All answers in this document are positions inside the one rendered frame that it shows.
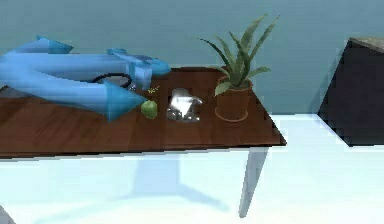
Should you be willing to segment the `shiny silver crumpled object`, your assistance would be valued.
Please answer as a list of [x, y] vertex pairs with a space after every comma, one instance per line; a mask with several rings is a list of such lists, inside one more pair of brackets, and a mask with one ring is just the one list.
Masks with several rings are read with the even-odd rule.
[[166, 116], [179, 122], [198, 122], [200, 117], [195, 114], [195, 106], [201, 104], [202, 100], [192, 96], [185, 88], [176, 88], [172, 91]]

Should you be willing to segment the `dark cabinet with grey top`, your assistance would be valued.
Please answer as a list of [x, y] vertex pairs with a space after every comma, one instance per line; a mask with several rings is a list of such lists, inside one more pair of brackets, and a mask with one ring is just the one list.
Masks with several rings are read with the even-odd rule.
[[350, 147], [384, 145], [384, 37], [351, 37], [317, 115]]

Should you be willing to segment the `green apple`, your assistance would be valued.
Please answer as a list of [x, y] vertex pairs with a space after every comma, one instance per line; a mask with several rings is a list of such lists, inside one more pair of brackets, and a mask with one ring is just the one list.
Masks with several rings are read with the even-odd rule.
[[148, 119], [154, 119], [157, 116], [157, 103], [147, 100], [141, 105], [141, 113]]

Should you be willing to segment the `brown wooden table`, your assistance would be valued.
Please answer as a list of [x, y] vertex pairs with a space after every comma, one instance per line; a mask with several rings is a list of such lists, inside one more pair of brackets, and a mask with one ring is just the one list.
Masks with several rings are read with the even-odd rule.
[[[151, 120], [135, 109], [109, 123], [98, 114], [54, 105], [35, 98], [0, 98], [0, 158], [54, 157], [86, 154], [150, 154], [215, 152], [243, 148], [249, 152], [239, 216], [244, 218], [252, 201], [268, 149], [286, 140], [255, 94], [248, 90], [248, 117], [228, 122], [215, 114], [214, 88], [222, 77], [203, 67], [175, 68], [153, 84], [150, 97], [159, 105]], [[166, 118], [171, 92], [185, 88], [202, 99], [200, 120], [182, 123]]]

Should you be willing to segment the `potted green house plant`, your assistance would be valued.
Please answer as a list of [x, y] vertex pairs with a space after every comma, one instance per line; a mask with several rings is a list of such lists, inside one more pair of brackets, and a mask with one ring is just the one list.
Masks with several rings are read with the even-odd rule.
[[224, 74], [223, 77], [218, 79], [214, 90], [214, 97], [216, 98], [214, 112], [221, 120], [227, 122], [245, 120], [248, 117], [248, 106], [253, 87], [250, 79], [258, 74], [270, 71], [270, 68], [266, 66], [251, 68], [251, 62], [279, 20], [279, 16], [277, 16], [265, 29], [257, 43], [253, 44], [253, 36], [265, 17], [266, 14], [253, 20], [241, 38], [229, 32], [230, 37], [236, 44], [236, 54], [231, 52], [228, 44], [220, 37], [217, 40], [221, 47], [201, 38], [201, 41], [212, 47], [225, 64], [225, 67], [212, 66], [212, 69]]

